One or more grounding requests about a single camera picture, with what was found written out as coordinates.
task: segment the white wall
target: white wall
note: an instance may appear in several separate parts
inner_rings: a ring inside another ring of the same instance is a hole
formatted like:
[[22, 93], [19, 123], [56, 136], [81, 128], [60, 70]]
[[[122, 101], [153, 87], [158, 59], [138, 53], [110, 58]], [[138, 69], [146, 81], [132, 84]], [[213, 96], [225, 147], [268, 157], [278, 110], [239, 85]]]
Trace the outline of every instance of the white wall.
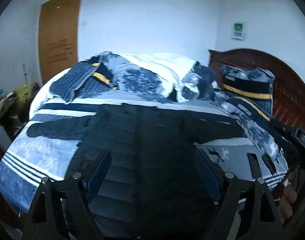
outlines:
[[[245, 39], [231, 39], [244, 23]], [[222, 0], [216, 50], [251, 48], [291, 66], [305, 82], [305, 17], [293, 0]]]
[[[41, 82], [38, 19], [48, 0], [12, 0], [0, 17], [0, 89]], [[116, 53], [174, 52], [208, 63], [214, 49], [219, 0], [82, 0], [78, 59], [103, 50]]]

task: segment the yellow stripe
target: yellow stripe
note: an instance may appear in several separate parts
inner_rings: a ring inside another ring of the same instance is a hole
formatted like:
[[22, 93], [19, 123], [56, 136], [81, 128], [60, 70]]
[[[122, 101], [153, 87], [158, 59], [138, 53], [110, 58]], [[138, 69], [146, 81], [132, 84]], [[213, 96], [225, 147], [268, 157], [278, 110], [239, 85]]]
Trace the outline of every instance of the yellow stripe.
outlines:
[[257, 93], [251, 93], [251, 92], [246, 92], [246, 91], [242, 91], [239, 89], [236, 89], [234, 87], [228, 86], [228, 85], [223, 85], [224, 88], [226, 88], [227, 90], [230, 90], [232, 92], [235, 92], [237, 94], [240, 94], [242, 96], [245, 97], [249, 97], [249, 98], [256, 98], [256, 99], [272, 99], [272, 95], [271, 94], [257, 94]]
[[109, 85], [110, 84], [110, 80], [107, 79], [104, 75], [100, 74], [100, 73], [93, 73], [92, 76], [98, 78], [100, 81], [104, 82], [105, 84]]
[[257, 106], [255, 106], [252, 102], [250, 102], [249, 100], [242, 98], [242, 97], [233, 97], [233, 98], [237, 98], [240, 99], [244, 102], [246, 102], [247, 104], [251, 105], [252, 108], [254, 108], [263, 118], [265, 118], [268, 122], [270, 122], [270, 118], [268, 116], [266, 116]]

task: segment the framed notice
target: framed notice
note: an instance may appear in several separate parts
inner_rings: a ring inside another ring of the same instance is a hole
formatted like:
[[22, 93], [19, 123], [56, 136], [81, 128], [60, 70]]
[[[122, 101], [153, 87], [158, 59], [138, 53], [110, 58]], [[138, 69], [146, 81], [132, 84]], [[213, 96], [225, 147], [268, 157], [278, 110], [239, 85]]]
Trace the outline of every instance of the framed notice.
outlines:
[[234, 23], [232, 38], [235, 40], [243, 40], [243, 27], [242, 23]]

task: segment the bed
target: bed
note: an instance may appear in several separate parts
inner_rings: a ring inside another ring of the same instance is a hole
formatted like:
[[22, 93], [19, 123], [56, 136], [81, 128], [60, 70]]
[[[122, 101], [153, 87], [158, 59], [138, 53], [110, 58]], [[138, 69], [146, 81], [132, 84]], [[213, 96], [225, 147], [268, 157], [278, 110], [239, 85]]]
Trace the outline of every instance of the bed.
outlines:
[[305, 83], [280, 59], [255, 49], [233, 49], [224, 52], [209, 50], [208, 67], [217, 74], [222, 87], [221, 67], [231, 65], [245, 69], [270, 70], [276, 77], [273, 84], [273, 117], [287, 126], [305, 130]]

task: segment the wooden door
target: wooden door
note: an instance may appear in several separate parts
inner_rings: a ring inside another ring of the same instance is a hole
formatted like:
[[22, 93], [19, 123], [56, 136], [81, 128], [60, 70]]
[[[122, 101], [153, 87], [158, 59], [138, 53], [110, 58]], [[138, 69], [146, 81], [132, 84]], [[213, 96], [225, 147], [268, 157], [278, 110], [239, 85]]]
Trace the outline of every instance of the wooden door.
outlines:
[[77, 58], [80, 0], [50, 0], [39, 18], [39, 62], [43, 83], [72, 67]]

